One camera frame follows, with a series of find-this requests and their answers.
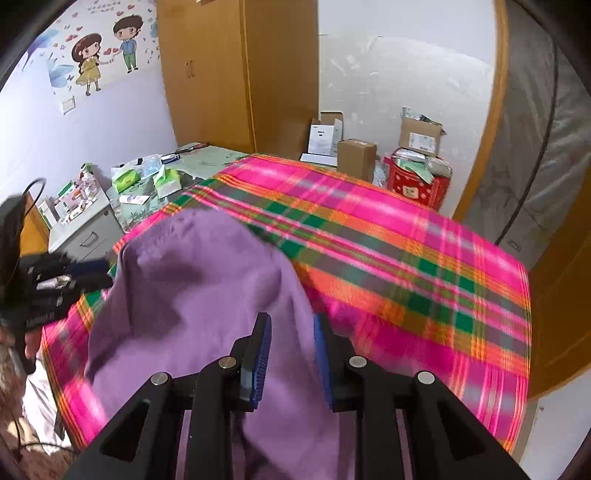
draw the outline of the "cartoon boy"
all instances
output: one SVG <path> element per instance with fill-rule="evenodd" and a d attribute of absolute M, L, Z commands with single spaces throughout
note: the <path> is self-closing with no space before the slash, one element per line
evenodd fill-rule
<path fill-rule="evenodd" d="M 125 65 L 127 65 L 127 73 L 131 72 L 132 66 L 134 70 L 138 69 L 138 65 L 135 62 L 135 51 L 138 49 L 138 44 L 134 38 L 139 33 L 142 25 L 144 25 L 142 17 L 139 15 L 130 15 L 118 20 L 115 26 L 113 26 L 113 34 L 119 40 L 123 41 L 121 48 L 113 55 L 113 58 L 120 53 L 123 54 Z"/>

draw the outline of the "red box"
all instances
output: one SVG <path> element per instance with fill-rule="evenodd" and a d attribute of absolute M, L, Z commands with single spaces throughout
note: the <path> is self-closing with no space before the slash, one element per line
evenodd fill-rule
<path fill-rule="evenodd" d="M 432 208 L 436 212 L 439 211 L 451 179 L 435 177 L 432 184 L 429 185 L 416 173 L 400 168 L 390 157 L 384 157 L 384 162 L 390 165 L 388 190 L 392 190 L 425 207 Z"/>

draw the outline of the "wooden door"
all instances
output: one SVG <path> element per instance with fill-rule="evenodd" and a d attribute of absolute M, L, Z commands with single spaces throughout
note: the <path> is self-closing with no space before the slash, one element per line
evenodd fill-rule
<path fill-rule="evenodd" d="M 161 0 L 158 32 L 178 144 L 254 151 L 242 0 Z"/>
<path fill-rule="evenodd" d="M 530 397 L 554 390 L 591 365 L 591 173 L 564 223 L 530 272 Z"/>
<path fill-rule="evenodd" d="M 318 115 L 316 0 L 245 0 L 255 148 L 299 160 Z"/>
<path fill-rule="evenodd" d="M 158 35 L 164 86 L 177 145 L 207 141 L 199 137 L 197 99 L 193 94 L 191 65 L 194 56 L 189 41 L 191 30 L 187 10 L 194 7 L 190 0 L 158 1 Z"/>

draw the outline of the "cartoon wall sticker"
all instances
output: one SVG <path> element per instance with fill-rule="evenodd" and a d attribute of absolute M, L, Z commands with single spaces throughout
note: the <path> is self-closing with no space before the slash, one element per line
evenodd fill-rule
<path fill-rule="evenodd" d="M 107 65 L 113 62 L 100 61 L 100 42 L 103 38 L 98 33 L 91 33 L 82 37 L 74 48 L 72 48 L 72 59 L 78 62 L 78 69 L 80 76 L 76 79 L 77 85 L 86 86 L 86 96 L 90 96 L 90 84 L 94 82 L 97 92 L 100 92 L 99 79 L 100 70 L 99 65 Z"/>
<path fill-rule="evenodd" d="M 47 62 L 48 81 L 60 113 L 64 113 L 63 105 L 69 105 L 72 97 L 76 108 L 85 108 L 87 101 L 88 105 L 96 104 L 90 95 L 95 91 L 103 90 L 100 97 L 108 99 L 109 88 L 115 82 L 125 79 L 138 85 L 144 73 L 160 68 L 156 1 L 74 1 L 35 39 L 14 74 L 25 73 L 32 64 L 39 65 L 40 59 Z M 98 37 L 81 48 L 81 42 L 88 41 L 88 34 L 93 32 Z M 113 65 L 105 64 L 109 60 Z M 134 69 L 139 70 L 138 74 L 129 75 Z"/>
<path fill-rule="evenodd" d="M 135 58 L 135 53 L 138 49 L 138 43 L 134 40 L 134 38 L 139 34 L 142 25 L 144 25 L 144 20 L 142 20 L 142 17 L 139 15 L 130 15 L 117 20 L 113 26 L 113 35 L 115 35 L 118 40 L 123 40 L 119 51 L 113 55 L 113 58 L 115 58 L 120 53 L 123 54 L 123 60 L 125 61 L 125 65 L 127 67 L 127 73 L 131 73 L 131 67 L 133 67 L 134 70 L 138 69 L 137 60 Z"/>

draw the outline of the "pink plaid blanket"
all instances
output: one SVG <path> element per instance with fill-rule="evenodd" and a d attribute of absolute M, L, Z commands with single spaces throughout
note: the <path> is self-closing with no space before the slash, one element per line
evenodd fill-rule
<path fill-rule="evenodd" d="M 223 209 L 291 260 L 317 312 L 386 369 L 433 371 L 507 449 L 530 368 L 522 265 L 456 222 L 391 192 L 298 162 L 253 155 L 189 190 L 115 246 L 190 207 Z M 106 292 L 47 326 L 43 352 L 64 422 L 80 446 L 105 424 L 84 379 Z"/>

